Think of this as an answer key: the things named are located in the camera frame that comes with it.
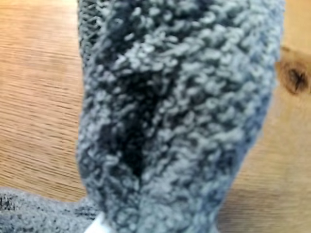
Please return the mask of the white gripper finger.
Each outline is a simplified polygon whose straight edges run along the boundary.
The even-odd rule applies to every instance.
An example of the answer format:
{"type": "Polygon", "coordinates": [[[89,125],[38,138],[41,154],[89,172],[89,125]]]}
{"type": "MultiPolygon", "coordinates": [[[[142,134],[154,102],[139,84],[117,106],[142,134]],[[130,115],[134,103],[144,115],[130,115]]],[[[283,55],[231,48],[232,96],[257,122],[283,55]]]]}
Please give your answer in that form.
{"type": "Polygon", "coordinates": [[[108,233],[108,225],[105,222],[104,213],[101,212],[86,228],[84,233],[108,233]]]}

